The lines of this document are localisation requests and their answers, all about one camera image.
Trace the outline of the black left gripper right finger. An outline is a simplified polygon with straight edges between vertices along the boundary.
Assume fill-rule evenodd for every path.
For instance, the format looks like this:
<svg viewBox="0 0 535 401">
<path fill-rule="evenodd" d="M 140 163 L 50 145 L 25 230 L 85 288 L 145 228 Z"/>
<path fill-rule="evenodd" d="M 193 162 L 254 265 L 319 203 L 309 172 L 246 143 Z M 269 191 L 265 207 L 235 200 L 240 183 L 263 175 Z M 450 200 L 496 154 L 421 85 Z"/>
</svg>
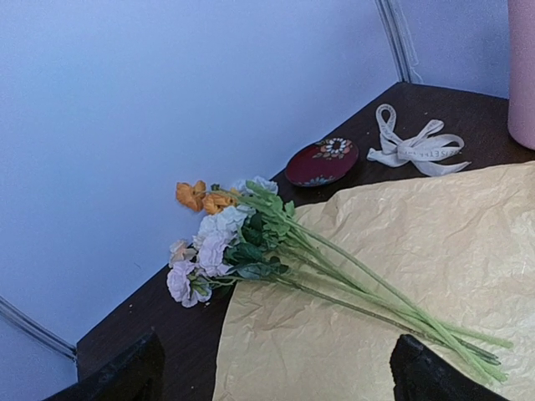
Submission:
<svg viewBox="0 0 535 401">
<path fill-rule="evenodd" d="M 507 401 L 464 376 L 409 334 L 398 338 L 390 369 L 396 401 Z"/>
</svg>

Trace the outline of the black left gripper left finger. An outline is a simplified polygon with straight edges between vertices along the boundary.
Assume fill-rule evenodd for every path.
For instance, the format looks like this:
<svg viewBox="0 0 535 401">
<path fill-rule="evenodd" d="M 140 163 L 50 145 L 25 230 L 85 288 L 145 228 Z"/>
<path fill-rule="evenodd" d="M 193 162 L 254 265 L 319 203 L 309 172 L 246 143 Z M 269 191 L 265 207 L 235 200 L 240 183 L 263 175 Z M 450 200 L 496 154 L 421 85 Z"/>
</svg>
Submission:
<svg viewBox="0 0 535 401">
<path fill-rule="evenodd" d="M 150 332 L 98 371 L 45 400 L 161 400 L 165 360 L 160 339 Z"/>
</svg>

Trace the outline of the orange yellow wrapping paper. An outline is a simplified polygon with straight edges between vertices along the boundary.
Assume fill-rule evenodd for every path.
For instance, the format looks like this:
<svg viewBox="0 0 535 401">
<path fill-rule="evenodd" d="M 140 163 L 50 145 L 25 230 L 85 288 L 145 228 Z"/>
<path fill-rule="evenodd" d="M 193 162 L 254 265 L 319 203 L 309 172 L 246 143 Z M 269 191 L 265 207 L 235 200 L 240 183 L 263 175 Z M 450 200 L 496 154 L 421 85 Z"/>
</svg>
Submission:
<svg viewBox="0 0 535 401">
<path fill-rule="evenodd" d="M 534 165 L 342 190 L 300 222 L 433 316 L 511 341 L 495 391 L 534 397 Z M 242 283 L 227 310 L 216 400 L 391 400 L 400 331 L 285 287 Z"/>
</svg>

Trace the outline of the orange flower bouquet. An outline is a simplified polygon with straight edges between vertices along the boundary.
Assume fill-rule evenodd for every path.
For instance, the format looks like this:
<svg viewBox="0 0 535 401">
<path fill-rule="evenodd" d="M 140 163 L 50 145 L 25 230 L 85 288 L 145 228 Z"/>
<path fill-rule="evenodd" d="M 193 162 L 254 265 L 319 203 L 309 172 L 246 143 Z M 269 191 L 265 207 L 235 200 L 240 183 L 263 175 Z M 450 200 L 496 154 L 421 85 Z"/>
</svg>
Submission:
<svg viewBox="0 0 535 401">
<path fill-rule="evenodd" d="M 257 177 L 231 189 L 206 186 L 235 197 L 237 205 L 216 215 L 199 212 L 198 232 L 171 245 L 166 286 L 183 307 L 209 302 L 215 290 L 239 282 L 278 284 L 447 348 L 486 383 L 506 380 L 487 345 L 509 349 L 511 342 L 431 316 L 341 246 L 301 225 L 276 183 Z"/>
</svg>

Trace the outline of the orange flower stem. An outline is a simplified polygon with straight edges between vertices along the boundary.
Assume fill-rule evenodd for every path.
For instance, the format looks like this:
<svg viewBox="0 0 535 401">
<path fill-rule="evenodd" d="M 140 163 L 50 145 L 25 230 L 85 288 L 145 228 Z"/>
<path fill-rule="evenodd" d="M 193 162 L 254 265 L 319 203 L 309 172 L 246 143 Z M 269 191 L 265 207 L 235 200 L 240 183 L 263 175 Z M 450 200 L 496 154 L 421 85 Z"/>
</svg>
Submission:
<svg viewBox="0 0 535 401">
<path fill-rule="evenodd" d="M 198 180 L 194 185 L 178 182 L 175 197 L 179 204 L 195 213 L 205 211 L 208 215 L 219 214 L 237 205 L 235 197 L 209 191 L 203 180 Z"/>
</svg>

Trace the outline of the grey printed ribbon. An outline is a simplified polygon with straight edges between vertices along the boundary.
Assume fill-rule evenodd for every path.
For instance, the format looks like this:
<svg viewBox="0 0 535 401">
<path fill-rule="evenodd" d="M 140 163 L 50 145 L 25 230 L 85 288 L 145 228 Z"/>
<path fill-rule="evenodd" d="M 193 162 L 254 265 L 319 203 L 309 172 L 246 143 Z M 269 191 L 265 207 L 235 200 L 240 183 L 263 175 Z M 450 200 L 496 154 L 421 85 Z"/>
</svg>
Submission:
<svg viewBox="0 0 535 401">
<path fill-rule="evenodd" d="M 471 164 L 470 161 L 441 164 L 459 155 L 465 142 L 458 135 L 440 134 L 444 122 L 439 119 L 431 119 L 416 136 L 403 140 L 395 133 L 397 114 L 390 104 L 381 104 L 375 111 L 375 118 L 380 131 L 380 149 L 370 148 L 366 155 L 368 161 L 390 168 L 411 163 L 421 174 L 429 177 L 457 173 Z"/>
</svg>

